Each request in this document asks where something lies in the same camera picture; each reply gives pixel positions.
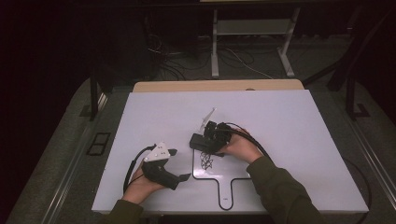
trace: floor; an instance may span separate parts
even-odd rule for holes
[[[157,44],[150,46],[159,69],[153,80],[211,79],[210,38],[202,36],[198,47],[189,52],[166,48],[166,43],[159,41],[158,38]],[[326,39],[318,36],[292,39],[288,56],[295,78],[304,80],[336,62],[347,50],[350,41],[347,35]],[[287,78],[276,53],[281,42],[282,39],[277,36],[221,38],[219,79]],[[373,171],[374,166],[368,162],[370,158],[366,159],[363,151],[372,148],[388,172],[389,179],[395,180],[395,125],[359,84],[356,103],[364,105],[370,117],[351,121],[344,110],[345,88],[337,92],[328,91],[326,84],[330,77],[331,74],[305,88],[311,91],[370,212],[366,215],[325,215],[325,218],[329,223],[392,223],[396,220],[396,206],[390,202],[391,196],[383,190],[386,185]],[[91,211],[91,206],[130,90],[131,87],[116,87],[106,95],[106,103],[96,119],[90,121],[83,113],[90,104],[89,80],[81,84],[8,223],[95,223],[102,218],[102,215]],[[85,152],[97,133],[110,133],[105,153],[102,156],[88,156]],[[262,223],[264,220],[267,221],[265,223],[272,223],[268,216],[165,216],[156,220],[142,219],[142,222]]]

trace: table leg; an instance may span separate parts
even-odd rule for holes
[[[296,26],[297,23],[297,18],[299,13],[300,13],[300,8],[299,7],[295,8],[293,12],[293,16],[291,18],[291,22],[288,27],[288,31],[286,32],[285,43],[283,44],[282,49],[279,49],[277,51],[280,57],[280,61],[283,64],[283,68],[285,69],[286,76],[288,77],[295,77],[294,72],[291,69],[288,56],[286,56],[286,52],[288,51],[288,47],[291,41],[291,37],[293,35],[294,27]]]
[[[212,77],[219,78],[219,62],[218,62],[218,11],[215,9],[213,13],[213,37],[212,37]]]

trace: olive green sleeve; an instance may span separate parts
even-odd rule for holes
[[[137,224],[142,212],[142,206],[118,200],[110,214],[106,215],[99,224]]]
[[[304,186],[285,169],[260,157],[247,167],[262,205],[276,224],[325,223]]]

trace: hand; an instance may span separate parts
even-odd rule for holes
[[[145,201],[151,193],[165,188],[160,184],[152,182],[143,175],[142,164],[143,161],[140,162],[139,167],[132,175],[131,183],[122,196],[122,200],[140,204]]]
[[[246,130],[239,129],[237,131],[248,134]],[[224,146],[219,151],[219,153],[231,154],[237,159],[246,161],[249,164],[262,156],[262,153],[257,149],[256,146],[254,146],[254,144],[236,133],[233,133],[230,143]]]

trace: black cable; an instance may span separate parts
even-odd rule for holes
[[[163,67],[161,65],[160,65],[160,68],[167,71],[168,73],[170,73],[173,77],[175,77],[177,79],[177,81],[179,81],[179,77],[174,71],[170,70],[169,68]]]
[[[363,178],[363,181],[367,187],[367,191],[368,191],[368,202],[367,202],[367,206],[369,207],[369,211],[371,210],[371,206],[372,206],[372,202],[373,202],[373,194],[372,194],[372,190],[370,187],[370,183],[367,179],[367,177],[363,174],[363,172],[361,171],[361,169],[359,169],[359,167],[353,163],[352,161],[348,160],[347,158],[342,157],[344,161],[347,161],[349,164],[351,164],[353,167],[355,167],[355,169],[359,172],[359,174],[361,174],[361,177]],[[361,224],[363,223],[363,221],[367,218],[367,216],[369,215],[369,213],[365,213],[359,220],[358,222],[356,222],[356,224]]]
[[[214,132],[236,133],[236,134],[246,138],[249,142],[251,142],[254,146],[256,146],[259,149],[259,151],[262,153],[262,155],[266,156],[271,162],[273,162],[270,155],[268,155],[268,153],[265,151],[264,147],[258,141],[256,141],[256,139],[254,139],[250,134],[242,133],[242,132],[239,132],[239,131],[233,130],[233,129],[230,129],[230,130],[216,129],[216,130],[214,130]]]
[[[246,130],[246,129],[244,129],[244,128],[242,128],[241,126],[239,126],[239,125],[237,125],[237,124],[234,124],[234,123],[231,123],[231,122],[226,122],[225,124],[231,124],[231,125],[233,125],[233,126],[235,126],[235,127],[238,127],[239,129],[242,129],[242,130]]]
[[[204,64],[199,65],[198,67],[193,67],[193,68],[185,67],[185,66],[183,66],[182,64],[177,63],[177,62],[174,62],[174,61],[172,61],[172,60],[168,60],[168,62],[169,62],[169,63],[174,63],[174,64],[176,64],[177,66],[179,66],[180,68],[185,69],[185,70],[198,70],[198,69],[201,69],[201,68],[206,67],[206,66],[207,66],[207,63],[209,62],[209,59],[210,59],[210,54],[208,54],[208,56],[206,57],[205,63],[204,63]]]
[[[131,179],[131,174],[132,171],[134,170],[134,166],[136,165],[137,160],[139,159],[139,157],[145,152],[145,151],[151,151],[152,149],[154,149],[157,145],[154,144],[154,146],[152,147],[145,147],[143,148],[138,154],[137,156],[134,158],[133,161],[131,161],[131,165],[129,165],[129,169],[128,172],[126,173],[125,176],[125,180],[124,180],[124,184],[123,184],[123,192],[125,193],[125,191],[128,189],[128,186],[130,184],[129,179]]]
[[[255,52],[255,53],[249,53],[249,54],[251,54],[251,55],[253,55],[253,54],[268,54],[268,53],[277,52],[279,49],[280,49],[280,47],[276,48],[276,49],[271,49],[271,50],[268,50],[268,51],[264,51],[264,52]]]
[[[175,71],[176,74],[179,74],[183,78],[183,80],[187,80],[186,77],[183,75],[183,73],[180,72],[179,70],[177,70],[175,67],[173,67],[173,66],[171,66],[169,64],[166,64],[166,63],[163,63],[163,66],[165,66],[165,67],[167,67],[169,69],[173,69],[173,71]]]
[[[134,183],[138,178],[140,178],[140,177],[142,177],[142,176],[143,176],[143,175],[140,175],[140,176],[138,176],[137,178],[131,180],[131,182],[129,182],[129,185],[128,185],[128,186],[130,186],[132,183]]]
[[[232,49],[228,49],[228,48],[224,48],[224,49],[227,50],[227,52],[231,53],[234,57],[235,57],[236,53],[239,53],[239,54],[242,53],[242,54],[246,54],[250,58],[249,62],[247,62],[246,60],[242,59],[242,57],[239,57],[239,59],[241,59],[242,62],[239,61],[239,60],[235,60],[234,58],[229,58],[229,59],[232,59],[233,61],[236,61],[236,62],[239,62],[239,63],[243,63],[243,64],[252,64],[252,63],[255,62],[255,59],[254,59],[253,55],[251,55],[250,53],[248,53],[246,51],[232,50]]]
[[[245,68],[244,65],[236,66],[236,65],[227,63],[227,62],[224,60],[224,58],[228,58],[228,57],[225,56],[224,54],[220,53],[220,51],[218,51],[218,56],[219,56],[219,59],[221,59],[221,61],[222,61],[223,63],[225,63],[226,65],[228,65],[228,66],[230,66],[230,67],[232,67],[232,68]],[[238,64],[241,63],[241,62],[239,62],[239,61],[237,61],[237,60],[235,60],[235,59],[230,59],[230,60],[235,61],[235,62],[238,62]]]

